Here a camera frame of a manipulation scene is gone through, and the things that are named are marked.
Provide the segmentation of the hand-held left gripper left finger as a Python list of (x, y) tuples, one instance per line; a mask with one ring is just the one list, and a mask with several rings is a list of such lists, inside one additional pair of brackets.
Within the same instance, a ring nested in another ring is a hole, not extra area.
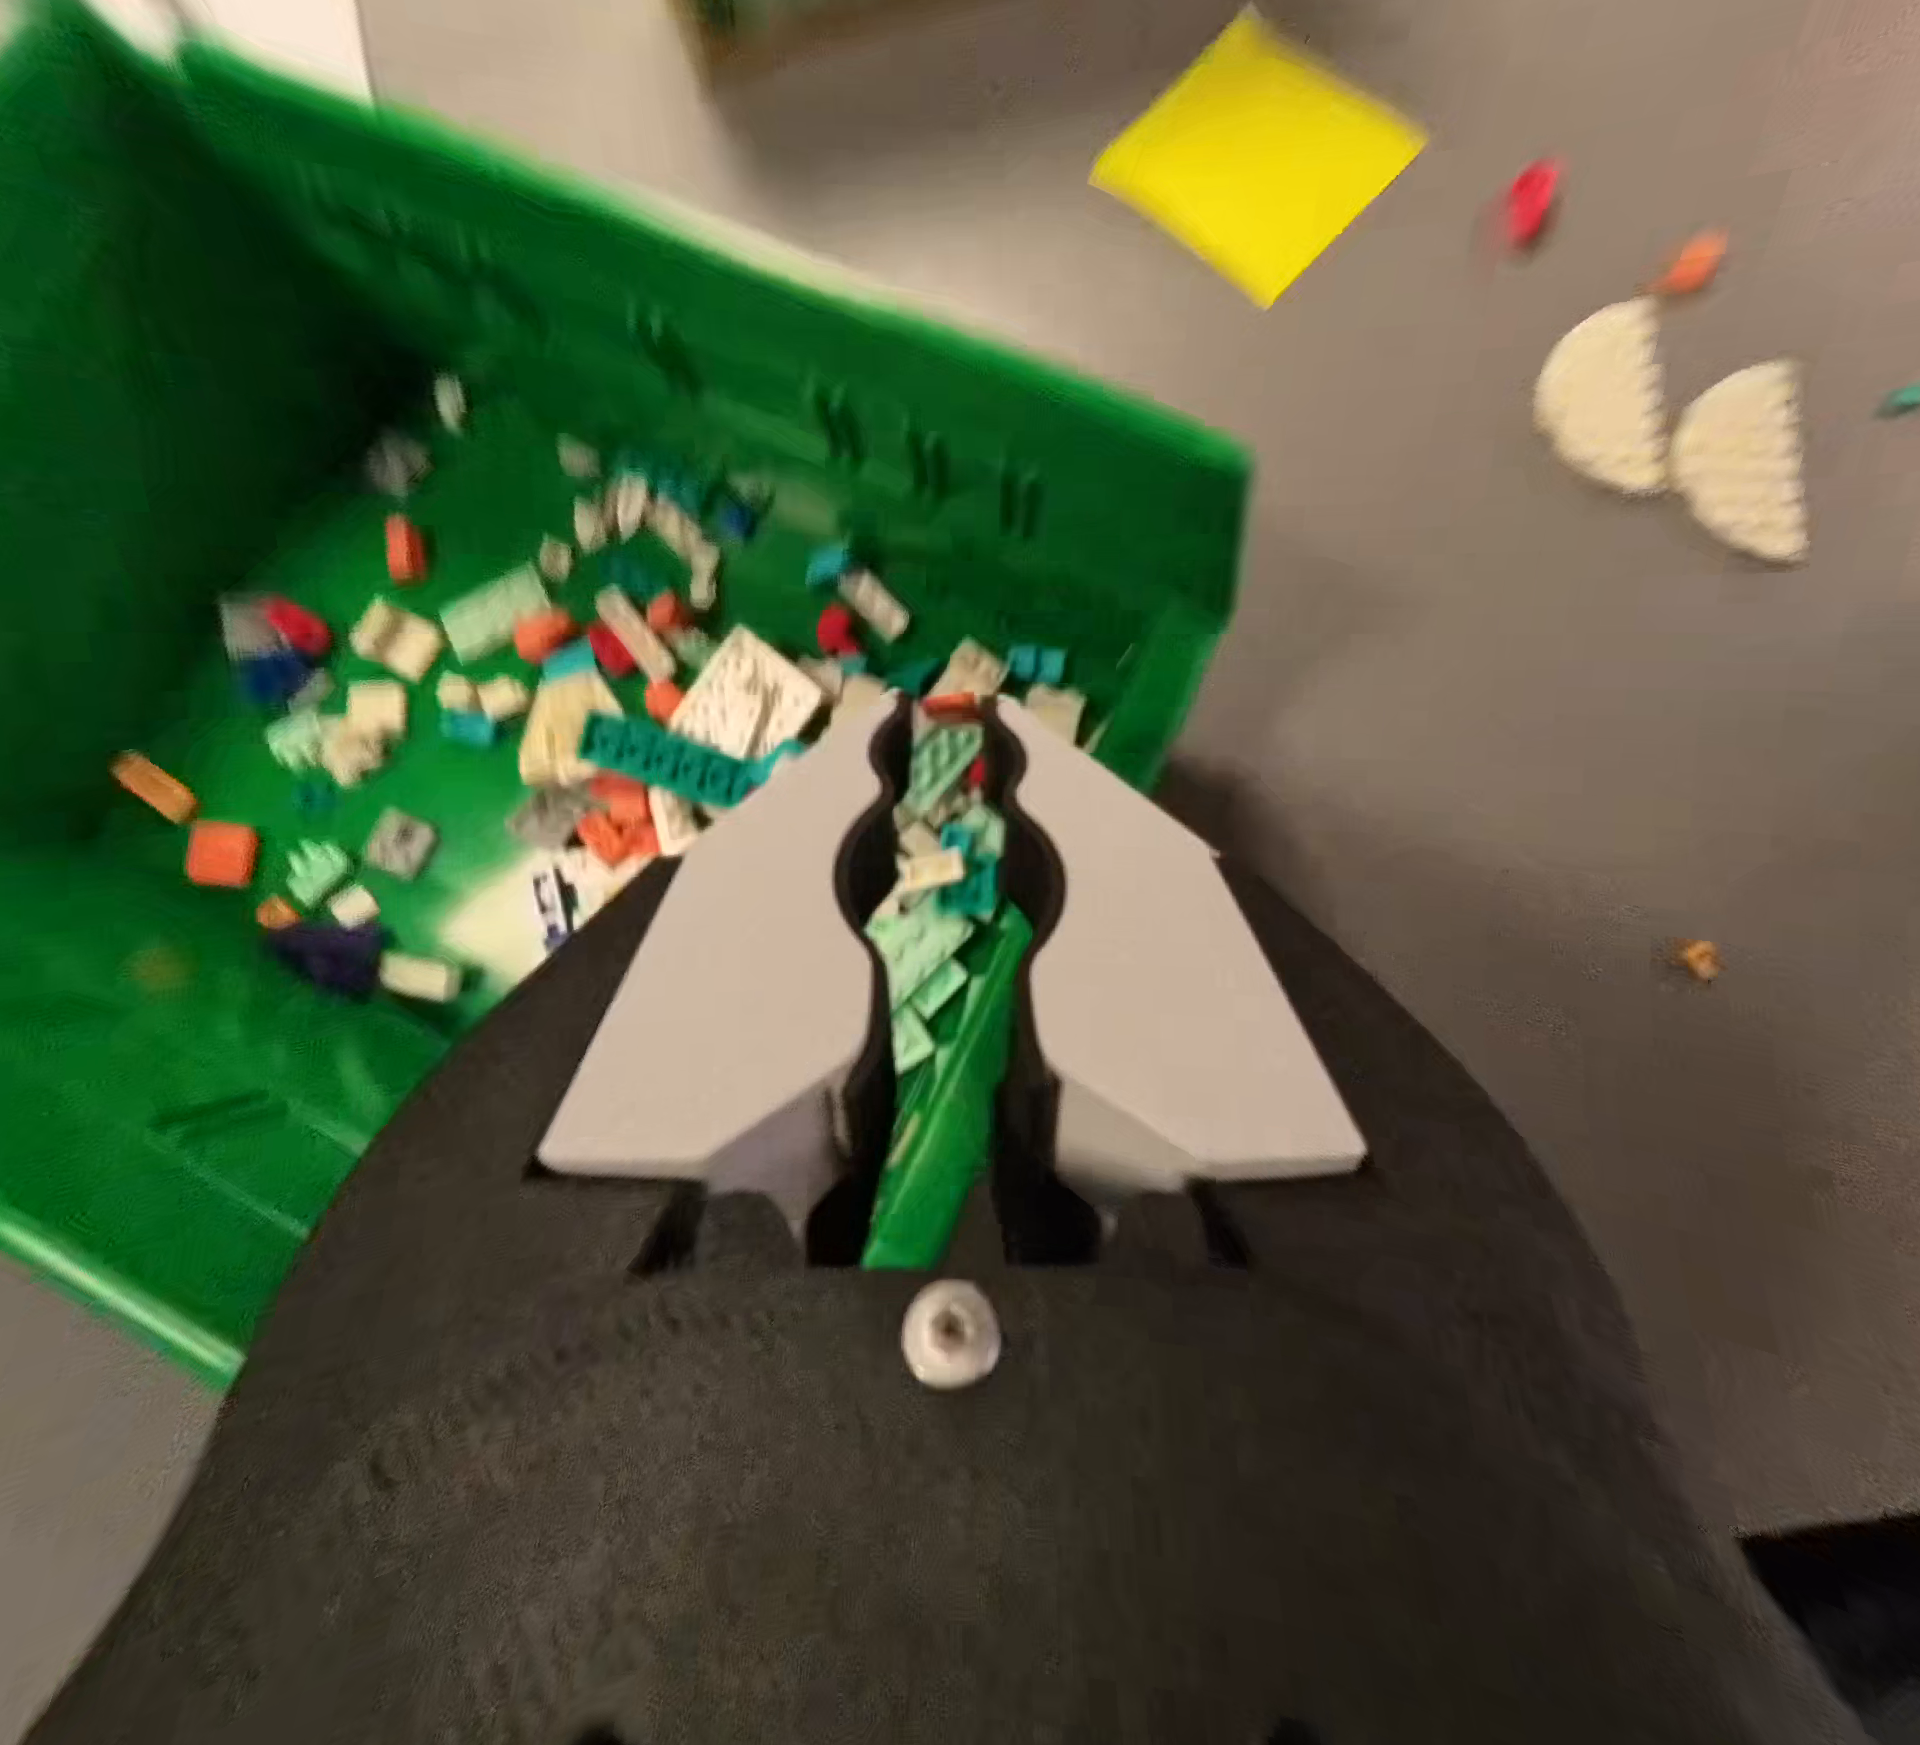
[(760, 1194), (808, 1261), (869, 1247), (896, 1122), (886, 976), (902, 695), (858, 708), (674, 861), (540, 1136), (558, 1176)]

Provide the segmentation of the green plastic bin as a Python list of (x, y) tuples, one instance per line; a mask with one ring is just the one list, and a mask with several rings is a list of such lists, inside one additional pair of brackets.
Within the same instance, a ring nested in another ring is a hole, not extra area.
[(215, 1392), (398, 1105), (540, 964), (517, 740), (276, 762), (227, 632), (537, 569), (564, 440), (692, 496), (720, 620), (813, 648), (808, 559), (1065, 655), (1155, 780), (1239, 597), (1229, 436), (737, 253), (403, 109), (79, 0), (4, 43), (4, 1253)]

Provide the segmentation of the colourful brick plate assembly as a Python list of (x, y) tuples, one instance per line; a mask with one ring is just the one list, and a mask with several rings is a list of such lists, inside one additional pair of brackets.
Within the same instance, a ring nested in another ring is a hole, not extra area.
[(1532, 389), (1534, 428), (1575, 476), (1620, 496), (1669, 487), (1658, 309), (1608, 304), (1552, 344)]

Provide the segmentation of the yellow sticky note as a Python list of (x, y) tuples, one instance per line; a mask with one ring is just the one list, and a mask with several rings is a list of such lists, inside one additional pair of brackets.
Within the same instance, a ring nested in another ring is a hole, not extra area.
[(1254, 309), (1274, 301), (1427, 148), (1427, 131), (1245, 6), (1092, 166)]

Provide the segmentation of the pile of toy bricks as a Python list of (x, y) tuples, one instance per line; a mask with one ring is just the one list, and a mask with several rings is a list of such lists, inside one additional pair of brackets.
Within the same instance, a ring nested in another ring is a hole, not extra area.
[(436, 380), (431, 434), (244, 554), (112, 826), (294, 995), (477, 1021), (641, 869), (875, 703), (1036, 698), (1080, 744), (1150, 603), (1104, 559), (993, 566), (950, 518), (886, 545), (762, 460), (595, 445)]

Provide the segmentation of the white and orange brick plate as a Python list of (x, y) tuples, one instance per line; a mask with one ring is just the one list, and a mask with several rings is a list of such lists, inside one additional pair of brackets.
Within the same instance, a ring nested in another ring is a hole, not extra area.
[(1669, 467), (1692, 524), (1716, 545), (1771, 567), (1807, 559), (1799, 366), (1744, 366), (1692, 399)]

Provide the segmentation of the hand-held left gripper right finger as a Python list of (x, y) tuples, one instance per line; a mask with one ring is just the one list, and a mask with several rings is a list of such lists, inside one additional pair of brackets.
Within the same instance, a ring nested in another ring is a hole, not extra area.
[(1205, 841), (1019, 703), (990, 706), (1009, 976), (990, 1203), (1004, 1261), (1092, 1263), (1140, 1199), (1368, 1157)]

